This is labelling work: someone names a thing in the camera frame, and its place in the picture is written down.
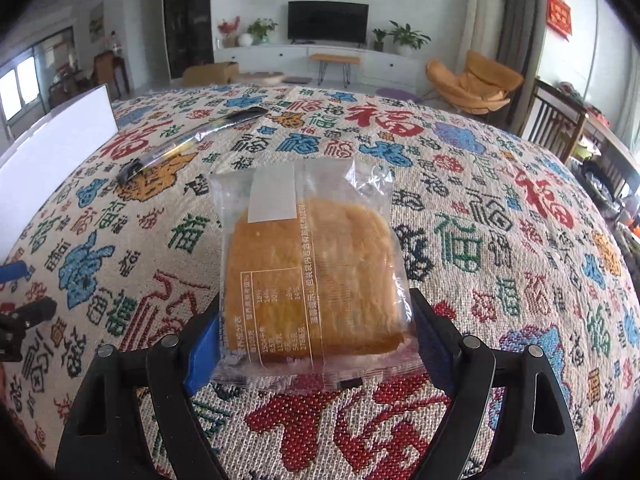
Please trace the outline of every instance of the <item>red decoration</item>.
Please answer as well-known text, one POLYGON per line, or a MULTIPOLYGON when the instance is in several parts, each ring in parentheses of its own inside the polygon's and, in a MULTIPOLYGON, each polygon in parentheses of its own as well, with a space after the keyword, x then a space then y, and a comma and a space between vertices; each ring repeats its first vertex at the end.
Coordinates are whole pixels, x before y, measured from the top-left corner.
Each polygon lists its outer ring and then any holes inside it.
POLYGON ((548 0, 546 24, 568 40, 573 33, 571 28, 571 7, 562 0, 548 0))
POLYGON ((236 16, 236 18, 233 20, 233 22, 228 22, 227 20, 222 20, 222 22, 220 22, 218 24, 218 30, 222 34, 225 34, 226 36, 228 36, 229 34, 235 32, 236 30, 238 30, 238 25, 239 24, 240 24, 240 16, 236 16))
POLYGON ((399 137, 413 137, 421 134, 424 128, 413 124, 410 120, 414 114, 409 110, 378 110, 373 103, 347 108, 351 114, 345 117, 347 121, 358 121, 358 126, 366 128, 372 117, 376 119, 378 126, 399 137))

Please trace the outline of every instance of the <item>nutrition label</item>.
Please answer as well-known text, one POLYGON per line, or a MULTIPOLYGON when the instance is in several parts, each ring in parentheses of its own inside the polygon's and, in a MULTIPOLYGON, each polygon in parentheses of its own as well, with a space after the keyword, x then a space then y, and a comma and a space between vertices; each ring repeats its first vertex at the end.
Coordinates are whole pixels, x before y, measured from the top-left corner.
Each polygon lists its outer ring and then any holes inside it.
POLYGON ((249 361, 265 366, 286 357, 313 363, 303 280, 300 267, 240 273, 243 324, 236 325, 236 337, 249 361))

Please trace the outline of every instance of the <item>purple mat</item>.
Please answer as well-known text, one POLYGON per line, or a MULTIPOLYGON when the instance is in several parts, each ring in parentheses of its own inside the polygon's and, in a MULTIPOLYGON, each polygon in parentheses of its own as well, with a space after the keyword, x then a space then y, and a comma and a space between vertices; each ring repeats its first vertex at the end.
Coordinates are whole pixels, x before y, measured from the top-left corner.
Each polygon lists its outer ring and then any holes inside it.
POLYGON ((388 99, 397 99, 399 101, 413 101, 418 102, 420 98, 412 94, 411 92, 407 92, 405 90, 396 90, 395 88, 387 88, 382 87, 376 90, 376 95, 380 97, 386 97, 388 99))

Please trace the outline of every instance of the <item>bread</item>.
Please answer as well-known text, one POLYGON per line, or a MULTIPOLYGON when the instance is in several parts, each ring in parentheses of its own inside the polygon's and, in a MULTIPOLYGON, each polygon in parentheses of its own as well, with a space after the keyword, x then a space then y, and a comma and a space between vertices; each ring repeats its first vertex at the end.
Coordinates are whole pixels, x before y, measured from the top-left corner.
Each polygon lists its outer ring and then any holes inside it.
POLYGON ((298 218, 254 223, 245 212, 226 258, 228 349, 265 367, 396 350, 410 337, 397 251, 385 220, 362 205, 311 198, 298 218))

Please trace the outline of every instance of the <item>potted plant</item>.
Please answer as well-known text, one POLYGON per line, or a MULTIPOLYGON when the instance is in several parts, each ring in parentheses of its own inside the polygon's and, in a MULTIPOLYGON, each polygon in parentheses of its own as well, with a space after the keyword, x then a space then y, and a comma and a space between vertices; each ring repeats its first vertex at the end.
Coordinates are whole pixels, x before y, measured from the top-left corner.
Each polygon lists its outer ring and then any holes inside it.
POLYGON ((247 32, 251 34, 259 43, 269 43, 268 34, 278 26, 273 23, 272 19, 258 18, 247 28, 247 32))
POLYGON ((385 49, 383 41, 386 38, 387 31, 382 30, 381 28, 374 28, 373 34, 376 37, 376 41, 373 42, 373 50, 376 52, 382 52, 385 49))
POLYGON ((429 36, 425 36, 420 30, 411 30, 408 23, 405 27, 398 25, 396 22, 389 20, 395 27, 391 31, 394 37, 394 44, 399 43, 398 54, 400 56, 410 57, 414 50, 419 50, 424 44, 431 41, 429 36))

